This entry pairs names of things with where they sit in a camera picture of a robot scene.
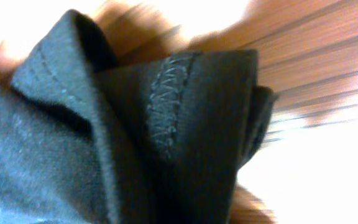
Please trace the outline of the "black t-shirt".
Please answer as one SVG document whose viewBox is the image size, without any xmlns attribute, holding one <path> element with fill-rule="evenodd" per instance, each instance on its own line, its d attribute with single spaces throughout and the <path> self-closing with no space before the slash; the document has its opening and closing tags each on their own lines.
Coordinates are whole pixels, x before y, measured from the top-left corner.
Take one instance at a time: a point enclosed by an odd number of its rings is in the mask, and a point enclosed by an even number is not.
<svg viewBox="0 0 358 224">
<path fill-rule="evenodd" d="M 69 10 L 0 85 L 0 223 L 228 223 L 274 92 L 256 50 L 120 66 Z"/>
</svg>

